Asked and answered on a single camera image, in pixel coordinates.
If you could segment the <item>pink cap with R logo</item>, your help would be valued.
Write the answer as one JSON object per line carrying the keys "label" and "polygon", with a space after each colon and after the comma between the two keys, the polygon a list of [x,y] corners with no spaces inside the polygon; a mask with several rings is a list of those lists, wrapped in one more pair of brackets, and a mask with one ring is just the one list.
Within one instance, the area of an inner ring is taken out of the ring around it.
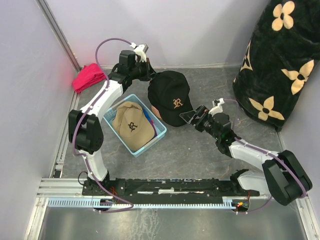
{"label": "pink cap with R logo", "polygon": [[153,105],[151,106],[151,111],[159,120],[164,122],[163,118],[161,117],[161,114],[160,114],[159,110],[156,107],[154,107]]}

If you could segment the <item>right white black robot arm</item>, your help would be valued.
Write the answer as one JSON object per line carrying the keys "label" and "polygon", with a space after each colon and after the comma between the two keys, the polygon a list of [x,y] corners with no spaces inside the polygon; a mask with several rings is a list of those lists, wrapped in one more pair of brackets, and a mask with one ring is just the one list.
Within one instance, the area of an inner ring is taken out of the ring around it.
{"label": "right white black robot arm", "polygon": [[219,107],[208,109],[200,105],[179,116],[197,131],[211,135],[222,154],[260,170],[258,173],[246,170],[232,180],[229,189],[234,195],[240,196],[247,190],[254,190],[287,206],[298,198],[304,198],[313,188],[311,179],[293,152],[271,151],[241,139],[232,130],[229,115]]}

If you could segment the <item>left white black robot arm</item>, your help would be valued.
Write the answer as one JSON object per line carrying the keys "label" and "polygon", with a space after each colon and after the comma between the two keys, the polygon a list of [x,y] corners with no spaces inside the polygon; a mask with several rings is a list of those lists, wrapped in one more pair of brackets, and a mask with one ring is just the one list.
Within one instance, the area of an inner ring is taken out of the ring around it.
{"label": "left white black robot arm", "polygon": [[84,159],[89,178],[95,180],[93,189],[99,195],[106,195],[111,189],[111,183],[105,179],[108,170],[101,154],[104,141],[101,121],[134,80],[147,82],[156,75],[146,53],[147,48],[142,44],[134,50],[122,50],[118,63],[106,75],[98,93],[83,108],[68,114],[68,137],[73,154]]}

